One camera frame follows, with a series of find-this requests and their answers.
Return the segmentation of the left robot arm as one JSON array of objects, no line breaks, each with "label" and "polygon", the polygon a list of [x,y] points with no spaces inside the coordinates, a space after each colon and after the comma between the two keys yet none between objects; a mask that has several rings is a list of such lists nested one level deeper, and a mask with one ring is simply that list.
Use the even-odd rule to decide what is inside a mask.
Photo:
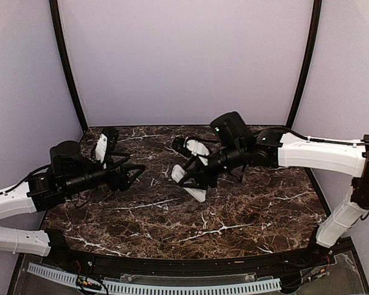
[{"label": "left robot arm", "polygon": [[[144,172],[142,164],[129,163],[129,154],[115,162],[106,152],[99,162],[81,154],[76,141],[50,149],[51,163],[28,174],[18,184],[0,190],[0,220],[55,208],[81,192],[107,185],[126,191]],[[60,230],[19,230],[0,226],[0,251],[50,256],[61,268],[74,263],[74,253]]]}]

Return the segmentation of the black front rail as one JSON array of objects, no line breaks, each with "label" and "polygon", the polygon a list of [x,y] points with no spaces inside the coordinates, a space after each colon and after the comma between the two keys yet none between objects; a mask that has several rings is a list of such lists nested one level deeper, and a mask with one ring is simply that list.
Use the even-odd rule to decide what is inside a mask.
[{"label": "black front rail", "polygon": [[73,265],[60,266],[47,258],[24,255],[21,272],[26,272],[29,265],[46,266],[53,270],[64,270],[69,273],[79,272],[97,278],[120,278],[122,275],[146,275],[168,277],[210,277],[219,275],[239,275],[254,273],[257,277],[289,277],[298,276],[301,271],[318,266],[335,265],[338,255],[350,252],[356,255],[352,239],[341,238],[338,243],[318,256],[310,256],[308,249],[302,248],[275,254],[244,256],[227,259],[166,260],[123,258],[102,254],[92,254],[77,250],[67,253],[74,259]]}]

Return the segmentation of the right black frame post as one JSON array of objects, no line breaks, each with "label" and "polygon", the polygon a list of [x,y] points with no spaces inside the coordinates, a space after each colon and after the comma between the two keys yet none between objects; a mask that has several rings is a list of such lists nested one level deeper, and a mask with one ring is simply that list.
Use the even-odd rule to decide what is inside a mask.
[{"label": "right black frame post", "polygon": [[301,71],[298,77],[295,93],[293,96],[292,105],[285,126],[292,128],[296,116],[298,114],[301,99],[303,97],[306,81],[308,78],[309,70],[311,67],[312,56],[314,52],[315,42],[317,39],[317,32],[319,28],[320,15],[322,10],[322,0],[314,0],[312,6],[311,21],[309,25],[309,32],[306,41],[306,47],[304,51],[303,62],[301,65]]}]

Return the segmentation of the black frame post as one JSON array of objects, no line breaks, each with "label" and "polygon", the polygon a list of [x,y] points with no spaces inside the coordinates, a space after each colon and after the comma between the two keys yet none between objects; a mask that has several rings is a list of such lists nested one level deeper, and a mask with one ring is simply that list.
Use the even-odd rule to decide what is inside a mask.
[{"label": "black frame post", "polygon": [[57,0],[49,0],[50,14],[57,43],[57,49],[65,75],[66,84],[70,94],[71,102],[76,113],[77,121],[83,133],[85,133],[89,126],[87,124],[84,111],[81,106],[81,100],[77,92],[76,83],[70,65],[70,60],[66,48],[65,36],[60,16],[59,2]]},{"label": "black frame post", "polygon": [[312,6],[311,21],[309,25],[309,32],[306,41],[306,47],[304,51],[303,62],[301,65],[301,71],[298,77],[295,93],[293,96],[292,105],[285,126],[292,128],[296,116],[298,114],[301,99],[303,97],[306,81],[308,78],[309,70],[311,67],[312,56],[314,52],[315,42],[317,39],[317,32],[319,28],[320,15],[322,10],[322,0],[314,0]]}]

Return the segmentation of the left black frame post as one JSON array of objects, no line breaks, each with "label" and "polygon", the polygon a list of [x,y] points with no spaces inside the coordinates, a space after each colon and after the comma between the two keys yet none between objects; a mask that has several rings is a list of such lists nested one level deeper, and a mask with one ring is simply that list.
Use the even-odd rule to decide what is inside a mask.
[{"label": "left black frame post", "polygon": [[59,2],[57,0],[49,0],[50,14],[57,43],[57,49],[65,75],[66,84],[70,94],[71,102],[76,113],[77,121],[83,133],[85,133],[89,126],[87,124],[84,111],[81,106],[81,100],[77,92],[76,83],[70,65],[70,60],[66,48],[65,36],[60,16]]}]

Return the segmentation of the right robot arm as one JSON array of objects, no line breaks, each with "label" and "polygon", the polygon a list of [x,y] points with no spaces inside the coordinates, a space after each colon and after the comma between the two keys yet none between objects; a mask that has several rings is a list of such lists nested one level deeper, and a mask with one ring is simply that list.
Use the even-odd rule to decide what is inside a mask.
[{"label": "right robot arm", "polygon": [[352,176],[351,188],[334,212],[314,231],[301,260],[314,267],[325,257],[325,250],[369,212],[369,135],[361,140],[333,140],[300,135],[289,128],[267,128],[254,134],[236,111],[213,120],[222,148],[211,151],[205,140],[177,138],[174,149],[188,157],[175,165],[172,179],[199,202],[208,188],[217,186],[218,176],[230,175],[236,168],[304,167],[335,171]]}]

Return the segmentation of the white remote control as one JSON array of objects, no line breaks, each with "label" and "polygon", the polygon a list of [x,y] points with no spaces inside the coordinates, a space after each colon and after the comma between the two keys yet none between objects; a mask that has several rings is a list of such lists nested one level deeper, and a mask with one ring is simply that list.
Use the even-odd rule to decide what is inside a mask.
[{"label": "white remote control", "polygon": [[180,165],[176,164],[171,173],[172,179],[184,189],[189,195],[195,198],[198,202],[202,203],[206,199],[206,189],[200,187],[190,173],[186,172]]}]

